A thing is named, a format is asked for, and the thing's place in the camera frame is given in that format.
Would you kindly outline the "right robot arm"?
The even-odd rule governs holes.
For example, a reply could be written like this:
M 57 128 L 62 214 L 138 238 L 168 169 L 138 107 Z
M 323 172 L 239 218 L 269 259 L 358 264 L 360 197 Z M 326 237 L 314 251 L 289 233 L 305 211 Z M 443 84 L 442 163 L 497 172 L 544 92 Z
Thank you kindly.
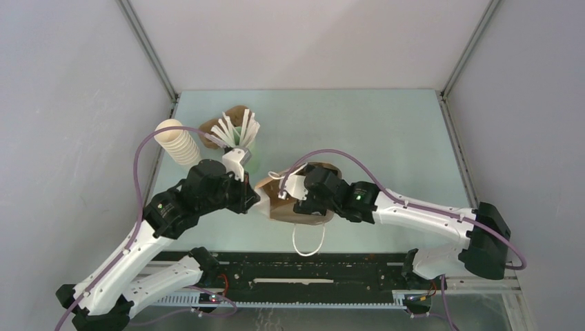
M 504 278 L 511 231 L 499 210 L 481 202 L 477 208 L 453 208 L 406 197 L 396 197 L 376 183 L 348 183 L 336 170 L 306 165 L 283 181 L 283 193 L 297 201 L 297 214 L 321 216 L 327 211 L 353 223 L 398 225 L 442 236 L 447 244 L 438 248 L 413 248 L 401 269 L 409 288 L 448 272 L 460 263 L 477 277 Z

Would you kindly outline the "brown paper bag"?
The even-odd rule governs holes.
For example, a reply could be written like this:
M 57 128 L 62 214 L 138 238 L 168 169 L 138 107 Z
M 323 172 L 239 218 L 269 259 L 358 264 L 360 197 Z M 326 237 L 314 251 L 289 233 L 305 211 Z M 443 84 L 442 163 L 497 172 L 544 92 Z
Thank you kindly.
M 307 165 L 323 166 L 332 170 L 339 171 L 339 168 L 331 163 L 309 162 L 297 166 L 293 171 L 301 169 L 300 174 L 304 175 Z M 293 198 L 279 199 L 277 196 L 279 182 L 275 177 L 279 174 L 286 175 L 288 169 L 281 171 L 269 171 L 267 177 L 260 180 L 255 185 L 255 192 L 261 197 L 261 201 L 255 207 L 259 213 L 270 221 L 289 223 L 292 226 L 291 244 L 296 254 L 301 257 L 311 257 L 320 253 L 326 238 L 326 226 L 330 222 L 334 213 L 327 211 L 325 216 L 313 216 L 296 214 L 293 212 L 293 206 L 298 201 Z M 297 244 L 297 234 L 300 227 L 318 227 L 321 229 L 319 244 L 311 251 L 302 251 Z

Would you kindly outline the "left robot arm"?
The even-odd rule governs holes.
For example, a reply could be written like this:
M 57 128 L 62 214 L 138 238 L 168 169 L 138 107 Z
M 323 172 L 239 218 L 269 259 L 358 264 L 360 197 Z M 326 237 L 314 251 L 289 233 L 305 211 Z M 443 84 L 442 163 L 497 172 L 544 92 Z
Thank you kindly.
M 85 281 L 62 285 L 60 304 L 73 314 L 77 330 L 123 330 L 138 313 L 181 288 L 210 287 L 218 261 L 204 247 L 193 248 L 174 265 L 148 277 L 136 276 L 199 219 L 217 210 L 245 214 L 260 201 L 238 161 L 204 159 L 186 179 L 156 194 L 142 221 Z

